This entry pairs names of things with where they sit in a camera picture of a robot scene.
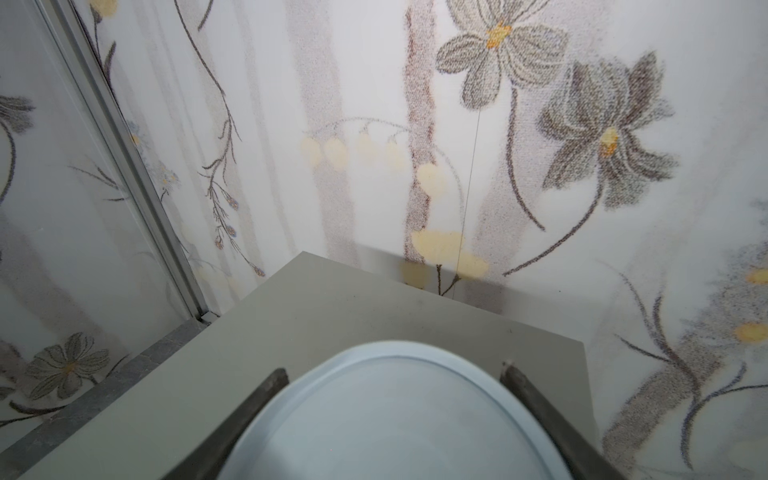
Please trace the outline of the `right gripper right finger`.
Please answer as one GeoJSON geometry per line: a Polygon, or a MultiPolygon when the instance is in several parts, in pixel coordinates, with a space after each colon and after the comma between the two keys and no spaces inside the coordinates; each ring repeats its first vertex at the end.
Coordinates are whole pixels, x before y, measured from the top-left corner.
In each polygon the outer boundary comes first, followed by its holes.
{"type": "Polygon", "coordinates": [[[500,383],[538,421],[573,479],[625,479],[512,363],[503,364],[500,383]]]}

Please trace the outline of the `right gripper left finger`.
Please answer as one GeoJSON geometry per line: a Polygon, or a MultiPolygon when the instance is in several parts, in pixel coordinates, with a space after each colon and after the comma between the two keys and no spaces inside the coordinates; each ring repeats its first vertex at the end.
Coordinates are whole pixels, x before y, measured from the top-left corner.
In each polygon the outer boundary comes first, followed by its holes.
{"type": "Polygon", "coordinates": [[[192,453],[163,480],[216,479],[250,423],[289,385],[284,368],[271,372],[256,389],[192,453]]]}

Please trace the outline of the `orange labelled can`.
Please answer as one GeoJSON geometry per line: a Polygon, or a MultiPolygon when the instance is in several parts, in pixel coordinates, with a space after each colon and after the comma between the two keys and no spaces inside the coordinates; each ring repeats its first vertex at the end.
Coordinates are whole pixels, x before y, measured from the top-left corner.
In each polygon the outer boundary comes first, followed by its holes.
{"type": "Polygon", "coordinates": [[[248,425],[224,479],[567,479],[533,415],[448,351],[382,341],[289,383],[248,425]]]}

